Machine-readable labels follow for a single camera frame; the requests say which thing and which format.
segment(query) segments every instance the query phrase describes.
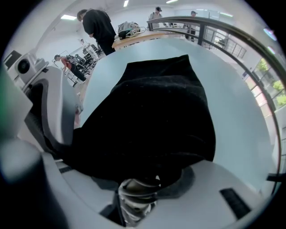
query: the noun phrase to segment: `machine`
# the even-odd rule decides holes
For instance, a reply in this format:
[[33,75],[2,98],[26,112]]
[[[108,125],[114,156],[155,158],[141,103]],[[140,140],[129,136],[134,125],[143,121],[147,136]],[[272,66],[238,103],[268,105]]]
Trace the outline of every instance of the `machine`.
[[[132,171],[130,179],[117,184],[74,170],[61,160],[63,149],[72,144],[76,110],[83,109],[74,89],[60,69],[35,61],[30,53],[16,62],[15,70],[25,79],[22,96],[33,106],[22,135],[6,139],[0,148],[5,165],[0,169],[3,190],[20,193],[8,195],[7,201],[17,206],[8,210],[21,214],[22,224],[36,224],[26,218],[33,215],[52,228],[218,229],[261,204],[258,194],[210,161],[186,167],[164,188],[160,177],[133,178]],[[25,141],[28,135],[33,145]],[[28,205],[32,212],[25,211]]]

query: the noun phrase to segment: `person in white shirt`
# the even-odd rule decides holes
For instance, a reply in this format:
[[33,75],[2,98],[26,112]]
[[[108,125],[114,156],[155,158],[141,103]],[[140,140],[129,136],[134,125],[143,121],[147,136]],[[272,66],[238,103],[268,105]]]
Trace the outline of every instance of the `person in white shirt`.
[[[150,14],[149,20],[162,18],[163,16],[162,16],[162,14],[160,14],[160,12],[162,12],[162,9],[161,9],[161,7],[157,6],[155,8],[155,12]],[[153,23],[153,28],[158,28],[158,27],[159,27],[159,23]]]
[[93,50],[93,48],[91,47],[90,43],[85,42],[83,39],[80,40],[80,43],[82,45],[82,48],[85,48],[86,51],[91,55],[91,57],[93,59],[97,59],[98,56],[96,54],[96,52]]

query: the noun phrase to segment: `table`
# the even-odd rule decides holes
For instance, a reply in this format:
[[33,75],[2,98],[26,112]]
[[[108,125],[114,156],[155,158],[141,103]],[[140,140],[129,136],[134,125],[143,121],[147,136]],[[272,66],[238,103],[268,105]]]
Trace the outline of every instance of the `table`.
[[125,46],[135,44],[144,40],[151,40],[156,38],[165,38],[167,37],[166,32],[160,32],[160,31],[148,31],[146,30],[144,33],[140,33],[134,37],[126,38],[123,40],[117,39],[114,41],[112,48],[120,49]]
[[150,40],[99,60],[85,94],[81,125],[109,95],[127,63],[185,54],[189,55],[192,68],[206,91],[216,134],[214,162],[259,190],[272,162],[272,147],[262,112],[236,70],[192,42],[176,38]]

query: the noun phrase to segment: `black cloth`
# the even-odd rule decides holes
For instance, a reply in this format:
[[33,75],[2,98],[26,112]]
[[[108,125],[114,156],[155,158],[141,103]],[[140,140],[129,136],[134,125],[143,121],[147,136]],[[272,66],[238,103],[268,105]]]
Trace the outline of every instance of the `black cloth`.
[[[189,27],[188,27],[187,33],[190,33],[190,30],[191,30],[191,34],[192,35],[196,34],[196,30],[190,29]],[[189,35],[185,35],[185,38],[188,40],[189,39]]]
[[105,40],[104,42],[98,43],[105,55],[109,55],[109,54],[115,52],[115,49],[112,48],[113,42],[114,42],[114,39]]
[[111,20],[106,12],[91,9],[87,11],[83,18],[84,30],[87,34],[93,34],[93,37],[98,43],[104,42],[105,40],[113,40],[115,31],[111,25]]
[[81,81],[85,81],[84,74],[76,68],[75,64],[71,64],[71,72]]
[[122,181],[170,177],[214,154],[205,91],[184,55],[129,63],[110,95],[75,129],[63,160],[85,174]]

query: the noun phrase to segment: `tree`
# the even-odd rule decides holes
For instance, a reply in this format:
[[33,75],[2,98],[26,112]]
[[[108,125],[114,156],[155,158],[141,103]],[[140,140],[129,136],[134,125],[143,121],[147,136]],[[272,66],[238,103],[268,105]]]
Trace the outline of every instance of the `tree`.
[[[273,88],[280,92],[284,89],[284,86],[281,81],[276,81],[273,83]],[[285,91],[282,91],[281,94],[276,97],[276,100],[279,106],[284,106],[286,104]]]
[[266,62],[266,60],[264,58],[262,58],[259,63],[257,64],[257,67],[256,67],[260,72],[266,72],[269,67],[268,67],[268,64]]

